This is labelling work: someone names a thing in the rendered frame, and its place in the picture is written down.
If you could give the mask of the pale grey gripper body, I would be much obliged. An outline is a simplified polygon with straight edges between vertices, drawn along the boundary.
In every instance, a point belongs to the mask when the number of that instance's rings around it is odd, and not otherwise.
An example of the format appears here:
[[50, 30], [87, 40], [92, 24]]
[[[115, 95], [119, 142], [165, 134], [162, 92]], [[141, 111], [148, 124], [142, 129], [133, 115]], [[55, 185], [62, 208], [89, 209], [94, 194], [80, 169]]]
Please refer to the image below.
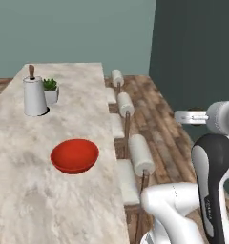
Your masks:
[[208, 120], [206, 111], [176, 111], [174, 118], [180, 124], [202, 125]]

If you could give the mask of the red bowl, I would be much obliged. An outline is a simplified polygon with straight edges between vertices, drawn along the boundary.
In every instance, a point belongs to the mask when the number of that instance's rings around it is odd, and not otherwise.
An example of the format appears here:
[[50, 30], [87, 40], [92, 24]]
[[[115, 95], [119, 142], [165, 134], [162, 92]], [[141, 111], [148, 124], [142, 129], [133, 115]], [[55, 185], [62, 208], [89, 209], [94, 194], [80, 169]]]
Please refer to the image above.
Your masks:
[[52, 149], [50, 160], [62, 173], [78, 174], [90, 169], [99, 157], [99, 148], [87, 139], [69, 139]]

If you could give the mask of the wooden chair with white cushions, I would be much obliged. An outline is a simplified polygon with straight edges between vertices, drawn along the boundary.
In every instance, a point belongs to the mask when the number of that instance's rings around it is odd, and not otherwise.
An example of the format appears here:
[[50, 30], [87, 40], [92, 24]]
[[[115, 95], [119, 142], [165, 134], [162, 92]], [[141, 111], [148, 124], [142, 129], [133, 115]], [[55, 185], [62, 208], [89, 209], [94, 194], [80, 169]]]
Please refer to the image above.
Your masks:
[[130, 95], [121, 92], [117, 96], [118, 113], [111, 113], [112, 134], [114, 139], [125, 139], [129, 136], [130, 120], [135, 113]]
[[130, 222], [132, 213], [137, 213], [135, 244], [139, 244], [143, 216], [140, 195], [148, 186], [149, 177], [155, 171], [156, 166], [143, 135], [133, 134], [128, 139], [128, 147], [130, 158], [117, 160], [118, 178], [127, 222]]
[[111, 72], [112, 86], [105, 89], [106, 97], [109, 105], [116, 103], [116, 98], [124, 85], [124, 78], [120, 70], [112, 70]]

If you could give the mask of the green plant in white pot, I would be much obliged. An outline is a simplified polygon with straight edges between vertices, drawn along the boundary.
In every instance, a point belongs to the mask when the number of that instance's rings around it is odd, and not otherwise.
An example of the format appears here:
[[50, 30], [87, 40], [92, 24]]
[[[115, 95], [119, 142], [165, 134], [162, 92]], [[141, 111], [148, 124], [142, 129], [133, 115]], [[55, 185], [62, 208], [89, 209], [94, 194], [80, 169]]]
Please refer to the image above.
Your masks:
[[48, 106], [55, 104], [58, 101], [59, 87], [57, 82], [51, 79], [44, 79], [44, 93], [46, 97], [46, 102]]

